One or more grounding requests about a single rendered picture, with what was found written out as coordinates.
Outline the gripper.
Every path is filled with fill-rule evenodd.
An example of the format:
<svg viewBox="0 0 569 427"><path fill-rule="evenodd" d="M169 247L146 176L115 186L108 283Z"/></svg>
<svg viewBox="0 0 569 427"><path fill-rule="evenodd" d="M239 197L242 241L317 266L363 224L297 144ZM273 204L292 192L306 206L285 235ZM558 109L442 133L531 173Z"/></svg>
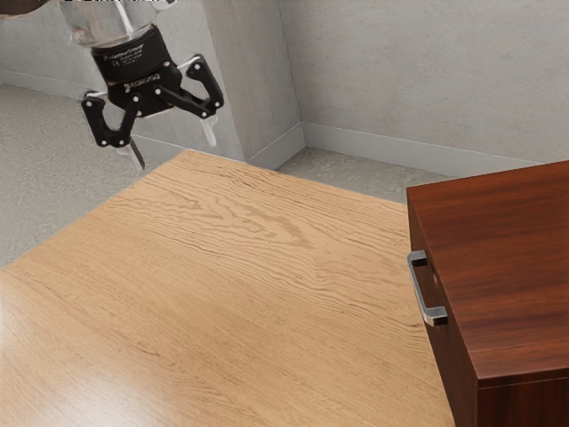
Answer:
<svg viewBox="0 0 569 427"><path fill-rule="evenodd" d="M142 36L124 44L91 49L92 58L108 88L108 100L124 110L117 129L106 122L106 102L99 93L89 92L81 100L87 123L99 147L112 147L128 157L136 170L144 171L145 161L132 138L135 120L152 116L172 106L200 118L210 147L217 146L213 130L217 111L224 106L221 88L202 54L176 68L157 25L152 24ZM199 82L207 97L200 99L180 87L181 70L187 78Z"/></svg>

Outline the dark wooden drawer cabinet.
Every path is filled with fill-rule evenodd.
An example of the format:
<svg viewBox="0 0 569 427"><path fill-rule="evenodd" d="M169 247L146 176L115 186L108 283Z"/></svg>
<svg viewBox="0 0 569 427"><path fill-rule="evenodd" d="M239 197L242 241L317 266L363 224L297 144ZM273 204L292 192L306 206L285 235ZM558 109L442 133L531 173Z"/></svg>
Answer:
<svg viewBox="0 0 569 427"><path fill-rule="evenodd" d="M569 160L406 196L407 265L455 427L569 427Z"/></svg>

